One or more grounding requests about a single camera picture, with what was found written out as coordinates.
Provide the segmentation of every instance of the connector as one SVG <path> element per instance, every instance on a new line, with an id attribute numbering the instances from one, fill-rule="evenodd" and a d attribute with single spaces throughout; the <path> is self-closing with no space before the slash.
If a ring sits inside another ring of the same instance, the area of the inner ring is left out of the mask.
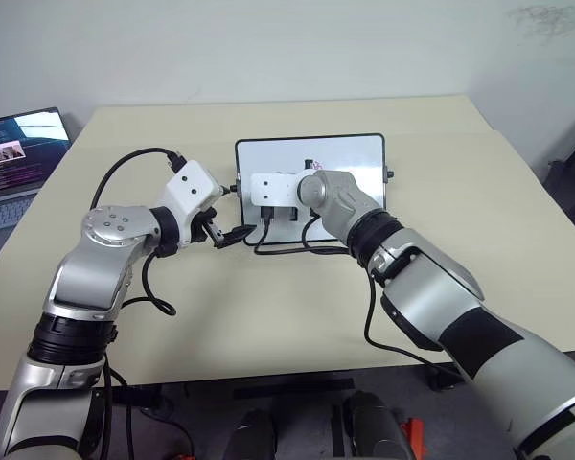
<path id="1" fill-rule="evenodd" d="M 273 206 L 262 206 L 260 208 L 260 217 L 264 226 L 270 225 L 270 222 L 275 217 L 275 208 Z"/>
<path id="2" fill-rule="evenodd" d="M 183 158 L 183 156 L 175 151 L 167 153 L 166 156 L 169 157 L 169 163 L 171 165 L 172 172 L 177 174 L 178 171 L 183 168 L 188 160 Z"/>

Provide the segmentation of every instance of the floor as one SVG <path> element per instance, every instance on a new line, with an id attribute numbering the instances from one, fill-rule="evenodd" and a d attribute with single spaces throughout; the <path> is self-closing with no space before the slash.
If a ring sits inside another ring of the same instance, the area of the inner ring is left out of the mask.
<path id="1" fill-rule="evenodd" d="M 575 352 L 569 355 L 575 359 Z M 423 366 L 173 383 L 164 385 L 162 394 L 174 404 L 173 418 L 194 438 L 196 459 L 220 459 L 242 415 L 265 408 L 277 426 L 277 459 L 281 460 L 334 456 L 333 406 L 340 406 L 355 391 L 351 387 L 376 393 L 406 417 L 424 419 L 426 460 L 515 460 L 504 433 L 473 391 L 463 384 L 433 392 Z M 0 392 L 0 404 L 3 399 Z M 138 410 L 133 412 L 133 433 L 139 459 L 189 453 L 178 429 L 148 419 Z M 119 406 L 114 411 L 109 458 L 127 458 L 125 410 Z"/>

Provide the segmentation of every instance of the laptop screen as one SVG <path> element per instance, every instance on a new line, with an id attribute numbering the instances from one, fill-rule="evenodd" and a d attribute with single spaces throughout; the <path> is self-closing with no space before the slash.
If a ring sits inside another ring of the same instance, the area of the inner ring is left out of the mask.
<path id="1" fill-rule="evenodd" d="M 0 197 L 40 188 L 69 148 L 56 108 L 0 118 Z"/>

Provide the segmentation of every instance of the beige tabletop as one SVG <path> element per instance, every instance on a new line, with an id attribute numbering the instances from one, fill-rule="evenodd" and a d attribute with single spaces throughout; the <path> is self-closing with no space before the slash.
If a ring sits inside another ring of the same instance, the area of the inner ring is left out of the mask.
<path id="1" fill-rule="evenodd" d="M 181 151 L 223 184 L 234 183 L 241 138 L 381 132 L 396 176 L 387 205 L 466 266 L 487 306 L 575 350 L 575 229 L 503 136 L 463 96 L 326 103 L 108 107 L 99 109 L 0 253 L 0 389 L 8 387 L 41 315 L 60 259 L 104 172 L 141 147 Z M 128 162 L 102 203 L 152 206 L 170 178 L 161 155 Z M 240 223 L 223 198 L 217 223 Z M 141 293 L 139 273 L 130 295 Z M 258 257 L 243 244 L 196 244 L 155 261 L 157 295 L 178 310 L 127 307 L 111 364 L 131 383 L 204 380 L 406 364 L 374 349 L 362 329 L 368 286 L 344 256 Z M 378 308 L 372 336 L 418 351 Z"/>

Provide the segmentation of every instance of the silver robot arm segment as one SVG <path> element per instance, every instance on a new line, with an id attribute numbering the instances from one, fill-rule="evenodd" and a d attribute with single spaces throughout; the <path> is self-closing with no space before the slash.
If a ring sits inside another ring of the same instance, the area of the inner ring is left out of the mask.
<path id="1" fill-rule="evenodd" d="M 451 356 L 521 458 L 575 459 L 570 358 L 486 309 L 466 268 L 403 228 L 348 172 L 316 172 L 298 192 L 382 286 L 381 304 L 396 325 L 419 348 Z"/>
<path id="2" fill-rule="evenodd" d="M 204 241 L 199 232 L 193 240 L 192 230 L 211 220 L 205 215 L 196 223 L 196 216 L 208 214 L 223 194 L 213 176 L 190 161 L 168 183 L 158 207 L 102 206 L 87 213 L 79 244 L 57 268 L 3 404 L 0 458 L 92 453 L 98 441 L 92 434 L 102 424 L 94 417 L 102 411 L 93 410 L 100 392 L 92 387 L 103 369 L 104 351 L 117 335 L 114 321 L 132 265 L 151 252 L 165 257 Z"/>

